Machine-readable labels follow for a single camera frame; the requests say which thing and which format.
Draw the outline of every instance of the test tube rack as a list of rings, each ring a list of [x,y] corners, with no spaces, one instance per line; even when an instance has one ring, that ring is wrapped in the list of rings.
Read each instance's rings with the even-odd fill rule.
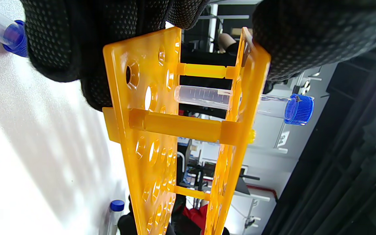
[[[234,67],[181,63],[180,46],[181,29],[173,27],[103,48],[113,104],[103,113],[110,140],[121,144],[139,235],[166,233],[176,194],[209,201],[205,235],[220,235],[255,138],[270,55],[247,28]],[[178,116],[180,75],[233,80],[225,121]],[[176,185],[177,136],[220,143],[210,194]]]

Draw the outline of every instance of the lab equipment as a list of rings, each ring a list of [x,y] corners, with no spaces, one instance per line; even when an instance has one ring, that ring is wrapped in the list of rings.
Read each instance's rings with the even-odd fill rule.
[[[117,224],[119,218],[122,216],[124,210],[124,201],[114,200],[110,203],[109,221],[106,235],[119,235]]]
[[[27,57],[27,37],[24,21],[12,21],[0,13],[0,43],[6,51]]]
[[[179,103],[228,109],[233,92],[199,86],[179,85],[175,88],[175,100]],[[286,124],[305,125],[311,118],[314,101],[311,97],[293,94],[291,97],[261,95],[258,113],[282,118]]]

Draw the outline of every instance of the gloved hand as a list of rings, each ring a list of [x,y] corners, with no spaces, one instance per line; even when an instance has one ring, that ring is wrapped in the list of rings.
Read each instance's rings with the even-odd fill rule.
[[[80,79],[94,109],[111,107],[103,46],[163,29],[165,21],[189,29],[208,1],[21,0],[30,61],[54,81]],[[272,56],[270,81],[376,46],[376,0],[263,0],[252,19],[254,40]]]

